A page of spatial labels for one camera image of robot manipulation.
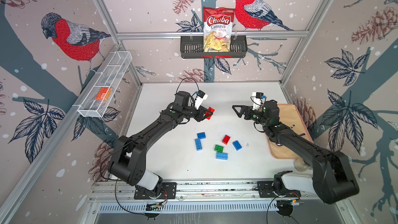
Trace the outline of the long red lego brick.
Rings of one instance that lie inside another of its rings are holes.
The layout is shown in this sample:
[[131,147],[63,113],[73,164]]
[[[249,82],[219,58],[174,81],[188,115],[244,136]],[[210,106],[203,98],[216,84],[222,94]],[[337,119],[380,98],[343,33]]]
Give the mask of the long red lego brick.
[[212,107],[209,107],[209,108],[208,108],[208,111],[207,111],[206,114],[205,114],[206,119],[210,120],[211,117],[212,117],[212,115],[213,115],[213,113],[214,113],[214,111],[215,111],[215,110],[214,110]]

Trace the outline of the small red lego brick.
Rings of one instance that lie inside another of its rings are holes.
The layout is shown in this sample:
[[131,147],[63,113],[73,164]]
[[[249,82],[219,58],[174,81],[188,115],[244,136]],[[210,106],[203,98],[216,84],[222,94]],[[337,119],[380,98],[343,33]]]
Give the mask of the small red lego brick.
[[230,141],[230,137],[228,135],[225,135],[224,138],[222,139],[222,143],[227,145]]

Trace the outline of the light blue long lego brick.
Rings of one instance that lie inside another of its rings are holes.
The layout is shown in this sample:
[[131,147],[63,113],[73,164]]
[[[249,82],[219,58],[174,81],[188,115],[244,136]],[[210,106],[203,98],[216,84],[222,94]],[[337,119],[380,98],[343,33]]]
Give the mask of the light blue long lego brick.
[[218,160],[228,160],[228,154],[225,152],[216,152],[216,159]]

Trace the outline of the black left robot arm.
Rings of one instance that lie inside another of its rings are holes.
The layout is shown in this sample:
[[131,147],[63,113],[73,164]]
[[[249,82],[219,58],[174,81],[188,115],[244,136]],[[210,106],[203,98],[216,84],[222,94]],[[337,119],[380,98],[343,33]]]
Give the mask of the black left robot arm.
[[184,119],[201,122],[212,116],[212,112],[202,106],[207,98],[208,95],[202,90],[195,97],[178,91],[174,102],[161,111],[152,124],[133,136],[118,139],[110,157],[108,172],[130,186],[144,190],[151,197],[160,196],[163,179],[146,169],[147,151],[163,135],[184,124]]

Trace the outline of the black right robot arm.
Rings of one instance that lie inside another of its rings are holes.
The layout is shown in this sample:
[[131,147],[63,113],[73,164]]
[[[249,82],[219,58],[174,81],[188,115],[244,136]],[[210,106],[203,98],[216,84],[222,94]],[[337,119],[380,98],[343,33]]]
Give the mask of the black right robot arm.
[[239,118],[260,124],[271,142],[289,148],[313,168],[311,189],[324,203],[333,204],[360,192],[348,157],[315,145],[283,124],[275,100],[266,101],[258,110],[245,105],[232,108]]

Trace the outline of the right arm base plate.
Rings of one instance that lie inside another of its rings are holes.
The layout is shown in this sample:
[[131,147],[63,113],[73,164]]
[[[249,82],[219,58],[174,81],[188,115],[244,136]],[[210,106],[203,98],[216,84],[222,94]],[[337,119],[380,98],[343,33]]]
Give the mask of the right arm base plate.
[[297,190],[288,190],[283,183],[277,181],[258,181],[255,191],[259,192],[260,198],[287,197],[300,198],[301,193]]

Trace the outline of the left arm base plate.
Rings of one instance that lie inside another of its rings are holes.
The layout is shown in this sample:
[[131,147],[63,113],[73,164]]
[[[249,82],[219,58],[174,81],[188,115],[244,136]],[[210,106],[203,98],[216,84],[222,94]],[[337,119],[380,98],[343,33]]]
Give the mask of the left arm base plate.
[[175,199],[177,183],[158,183],[153,190],[135,186],[135,200],[166,200]]

